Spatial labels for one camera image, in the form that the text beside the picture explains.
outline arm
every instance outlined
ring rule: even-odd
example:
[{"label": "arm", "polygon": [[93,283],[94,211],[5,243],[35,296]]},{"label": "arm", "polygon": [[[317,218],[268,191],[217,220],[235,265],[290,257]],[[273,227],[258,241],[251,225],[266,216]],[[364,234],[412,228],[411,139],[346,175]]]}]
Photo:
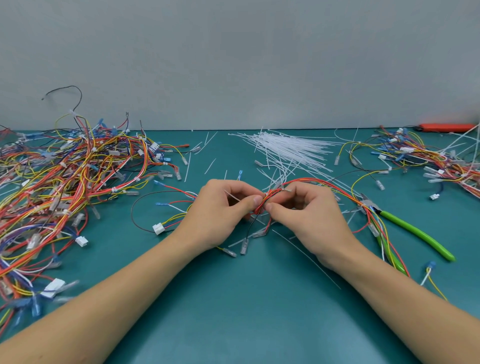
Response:
[{"label": "arm", "polygon": [[421,287],[366,249],[350,232],[333,193],[294,182],[265,209],[319,261],[348,281],[424,363],[474,363],[480,321]]},{"label": "arm", "polygon": [[[224,190],[241,201],[229,206]],[[241,181],[210,181],[171,235],[1,344],[2,362],[102,363],[172,278],[198,254],[221,244],[262,195]]]}]

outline fingernail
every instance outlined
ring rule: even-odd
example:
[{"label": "fingernail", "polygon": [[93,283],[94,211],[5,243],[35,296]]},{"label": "fingernail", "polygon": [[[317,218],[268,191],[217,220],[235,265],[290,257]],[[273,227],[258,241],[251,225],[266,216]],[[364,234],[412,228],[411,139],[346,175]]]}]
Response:
[{"label": "fingernail", "polygon": [[255,203],[255,206],[259,206],[262,203],[263,198],[261,196],[255,196],[253,198],[253,202]]}]

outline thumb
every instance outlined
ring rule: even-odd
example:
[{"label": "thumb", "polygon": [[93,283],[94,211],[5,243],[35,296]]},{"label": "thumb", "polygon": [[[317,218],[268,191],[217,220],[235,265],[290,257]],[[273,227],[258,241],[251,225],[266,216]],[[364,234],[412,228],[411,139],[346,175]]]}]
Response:
[{"label": "thumb", "polygon": [[231,207],[235,215],[241,219],[249,212],[255,210],[263,201],[263,197],[258,194],[248,196]]},{"label": "thumb", "polygon": [[289,208],[285,208],[282,205],[276,204],[274,202],[269,202],[265,204],[265,210],[270,214],[273,220],[278,221],[279,223],[285,225],[287,228],[290,228],[290,225],[295,225],[295,213]]}]

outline green table surface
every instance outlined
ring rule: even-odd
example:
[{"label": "green table surface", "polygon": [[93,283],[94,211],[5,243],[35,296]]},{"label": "green table surface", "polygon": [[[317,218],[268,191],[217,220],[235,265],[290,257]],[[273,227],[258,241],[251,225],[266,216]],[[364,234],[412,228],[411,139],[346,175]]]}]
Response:
[{"label": "green table surface", "polygon": [[[333,130],[284,131],[290,135],[333,137]],[[242,139],[229,136],[232,131],[219,131],[205,149],[192,155],[187,181],[171,181],[172,186],[198,192],[212,178],[242,180],[260,189],[268,179],[257,171],[254,160],[265,161],[264,155]],[[338,130],[337,135],[351,139],[355,130]],[[372,129],[360,129],[356,140],[365,140]],[[151,131],[156,141],[191,146],[205,141],[206,131]],[[447,146],[453,135],[422,134],[428,145]],[[326,156],[331,176],[353,170],[348,155],[342,154],[338,166],[335,156],[340,146],[330,147]],[[368,148],[355,155],[366,169],[382,169],[383,162]],[[173,163],[185,176],[186,167],[178,155]],[[216,158],[207,174],[210,163]],[[480,267],[475,231],[479,201],[459,186],[446,183],[440,198],[428,196],[439,186],[422,177],[422,168],[400,170],[378,175],[384,191],[370,177],[356,184],[355,190],[365,193],[380,208],[413,223],[436,238],[456,257],[448,263],[430,246],[407,231],[385,220],[395,245],[412,278],[419,282],[427,262],[437,263],[432,276],[454,305],[480,316]],[[307,176],[301,170],[295,177]],[[353,172],[340,178],[351,185],[363,173]],[[162,186],[149,183],[141,194],[160,191]],[[135,220],[150,228],[172,215],[171,209],[155,202],[172,201],[172,194],[156,194],[142,199],[134,211]],[[74,245],[62,256],[61,268],[53,277],[81,283],[68,295],[77,295],[115,273],[157,244],[159,237],[136,228],[130,221],[134,196],[99,205],[101,220],[93,215],[83,235],[89,240],[85,248]],[[343,209],[353,204],[343,201]],[[350,228],[365,224],[365,216],[356,214]],[[244,237],[248,225],[240,223],[224,245]],[[274,230],[290,238],[293,233],[283,226]],[[370,250],[380,256],[379,246],[369,230],[356,234]],[[292,242],[306,251],[301,243]],[[239,253],[240,245],[232,248]],[[339,289],[306,256],[279,235],[251,241],[245,256],[231,258],[221,251],[208,251],[192,261],[168,285],[161,296],[117,346],[107,363],[415,363],[417,359],[383,323],[362,297],[340,276],[326,270]],[[45,308],[46,312],[54,306]],[[9,330],[7,337],[14,334]]]}]

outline orange object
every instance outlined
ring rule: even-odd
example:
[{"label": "orange object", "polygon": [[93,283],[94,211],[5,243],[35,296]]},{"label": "orange object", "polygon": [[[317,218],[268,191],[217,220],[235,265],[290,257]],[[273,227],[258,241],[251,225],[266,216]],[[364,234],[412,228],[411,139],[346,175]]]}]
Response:
[{"label": "orange object", "polygon": [[472,129],[476,124],[439,124],[425,123],[416,126],[414,129],[419,132],[433,133],[464,133]]}]

